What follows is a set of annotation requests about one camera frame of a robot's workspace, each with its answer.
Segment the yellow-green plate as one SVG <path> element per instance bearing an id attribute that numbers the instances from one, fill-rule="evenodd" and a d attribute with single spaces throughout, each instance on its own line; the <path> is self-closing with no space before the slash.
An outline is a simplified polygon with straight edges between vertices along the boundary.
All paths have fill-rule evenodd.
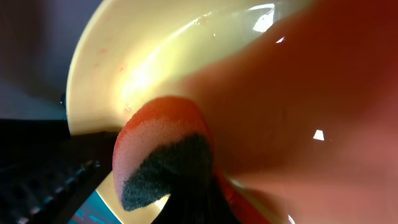
<path id="1" fill-rule="evenodd" d="M 199 108 L 241 223 L 397 222 L 396 0 L 103 1 L 70 64 L 70 132 L 119 135 L 163 96 Z M 125 211 L 112 164 L 99 196 L 152 223 L 170 195 Z"/>

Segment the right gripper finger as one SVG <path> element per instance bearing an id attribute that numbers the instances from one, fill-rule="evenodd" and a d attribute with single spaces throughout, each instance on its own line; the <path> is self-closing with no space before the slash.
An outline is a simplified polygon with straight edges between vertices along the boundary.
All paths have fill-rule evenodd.
<path id="1" fill-rule="evenodd" d="M 215 177 L 197 193 L 172 193 L 152 224 L 241 224 Z"/>

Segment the dark teal sponge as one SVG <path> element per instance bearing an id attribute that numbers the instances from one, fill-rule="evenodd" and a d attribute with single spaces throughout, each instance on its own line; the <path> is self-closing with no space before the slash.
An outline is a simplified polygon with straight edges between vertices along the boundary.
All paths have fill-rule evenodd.
<path id="1" fill-rule="evenodd" d="M 213 161 L 209 129 L 192 100 L 151 100 L 126 123 L 114 145 L 119 203 L 133 211 L 166 195 L 201 197 L 213 177 Z"/>

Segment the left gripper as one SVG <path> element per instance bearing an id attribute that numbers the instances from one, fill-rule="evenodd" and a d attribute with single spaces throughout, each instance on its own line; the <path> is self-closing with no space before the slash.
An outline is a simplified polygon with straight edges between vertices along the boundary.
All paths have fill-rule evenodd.
<path id="1" fill-rule="evenodd" d="M 111 172 L 114 132 L 1 120 L 1 223 L 67 223 Z"/>

